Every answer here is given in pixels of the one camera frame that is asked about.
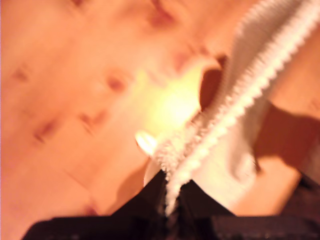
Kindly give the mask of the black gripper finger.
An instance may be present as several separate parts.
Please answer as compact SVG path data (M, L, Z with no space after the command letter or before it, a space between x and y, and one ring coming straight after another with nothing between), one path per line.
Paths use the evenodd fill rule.
M135 197L112 214L119 220L130 220L130 240L166 238L166 183L164 172L159 171Z
M207 195L193 180L182 187L178 198L180 240L231 240L232 233L219 224L235 215Z

